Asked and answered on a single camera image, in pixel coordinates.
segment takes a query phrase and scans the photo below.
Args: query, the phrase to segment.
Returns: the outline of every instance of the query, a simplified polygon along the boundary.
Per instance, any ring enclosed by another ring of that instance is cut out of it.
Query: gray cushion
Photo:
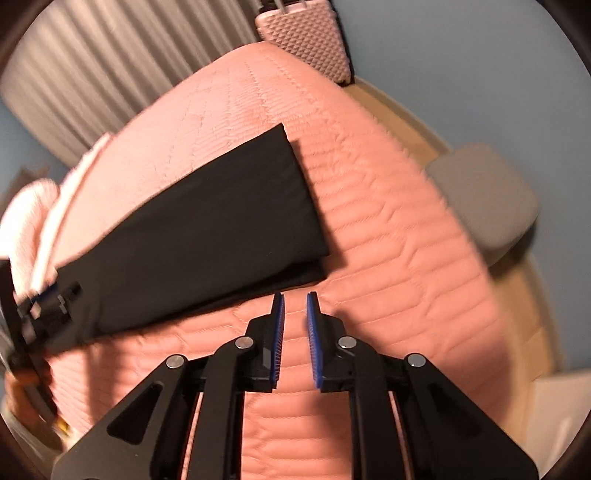
[[[499,260],[539,213],[531,188],[486,144],[471,144],[426,167],[485,261]]]

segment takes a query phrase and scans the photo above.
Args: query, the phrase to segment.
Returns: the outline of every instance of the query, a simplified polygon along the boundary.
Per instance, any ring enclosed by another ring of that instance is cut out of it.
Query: bed
[[[37,200],[21,202],[18,212],[45,209],[43,219],[26,232],[17,228],[23,215],[7,212],[2,222],[2,232],[12,235],[13,247],[4,248],[16,259],[17,294],[42,290],[55,267],[84,253],[130,211],[280,122],[329,237],[330,274],[285,292],[278,391],[247,395],[243,477],[350,478],[346,396],[313,390],[305,328],[312,289],[323,311],[343,319],[351,334],[388,355],[422,352],[501,421],[511,372],[505,320],[474,246],[396,139],[338,86],[265,43],[226,54],[120,133],[103,136],[59,195],[40,199],[28,187]],[[61,415],[84,433],[168,355],[208,355],[270,305],[270,297],[258,298],[51,359]]]

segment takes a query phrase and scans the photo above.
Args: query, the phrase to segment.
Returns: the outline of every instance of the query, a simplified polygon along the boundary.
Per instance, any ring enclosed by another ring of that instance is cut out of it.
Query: white curtain
[[[0,79],[17,118],[69,166],[163,93],[259,40],[258,0],[54,0]]]

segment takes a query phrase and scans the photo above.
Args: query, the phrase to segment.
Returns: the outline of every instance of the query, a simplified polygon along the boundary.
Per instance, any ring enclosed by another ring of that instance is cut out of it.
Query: black gripper frame
[[[277,386],[284,298],[213,355],[169,356],[56,464],[52,480],[179,479],[201,406],[187,480],[239,480],[245,392]]]
[[[317,386],[349,393],[353,480],[538,480],[530,457],[424,356],[381,355],[348,336],[316,292],[307,313]]]
[[[12,351],[5,352],[7,357],[3,361],[13,373],[34,370],[41,377],[43,344],[71,321],[69,305],[79,293],[78,284],[63,291],[54,284],[44,293],[17,305],[10,261],[0,259],[0,308],[12,342]],[[31,314],[36,304],[40,307],[38,317]],[[28,341],[23,335],[25,329],[30,333]],[[57,417],[57,406],[49,387],[41,382],[38,385],[26,385],[24,390],[39,416],[48,424],[53,423]]]

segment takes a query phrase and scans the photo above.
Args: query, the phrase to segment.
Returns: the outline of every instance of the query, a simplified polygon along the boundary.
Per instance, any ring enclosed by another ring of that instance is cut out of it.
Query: textured pink pillow
[[[17,299],[29,292],[41,230],[60,188],[40,179],[13,198],[0,222],[0,257],[9,258]]]

